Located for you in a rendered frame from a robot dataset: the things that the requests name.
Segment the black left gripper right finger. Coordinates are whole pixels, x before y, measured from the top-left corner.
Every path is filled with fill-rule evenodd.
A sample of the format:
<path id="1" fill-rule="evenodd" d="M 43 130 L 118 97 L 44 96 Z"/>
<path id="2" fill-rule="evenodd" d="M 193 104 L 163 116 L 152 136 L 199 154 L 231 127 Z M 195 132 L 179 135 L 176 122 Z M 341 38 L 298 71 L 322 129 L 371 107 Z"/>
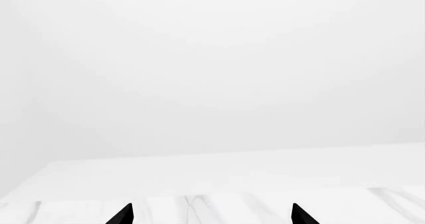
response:
<path id="1" fill-rule="evenodd" d="M 292 205 L 291 220 L 292 224 L 320 224 L 297 203 Z"/>

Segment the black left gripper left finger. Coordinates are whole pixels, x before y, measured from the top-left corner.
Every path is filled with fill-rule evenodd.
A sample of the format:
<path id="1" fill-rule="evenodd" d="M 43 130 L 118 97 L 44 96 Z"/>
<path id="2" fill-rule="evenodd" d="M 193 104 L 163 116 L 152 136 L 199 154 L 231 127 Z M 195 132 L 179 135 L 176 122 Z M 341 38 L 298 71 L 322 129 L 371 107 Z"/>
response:
<path id="1" fill-rule="evenodd" d="M 133 224 L 133 205 L 128 203 L 123 209 L 118 211 L 106 224 Z"/>

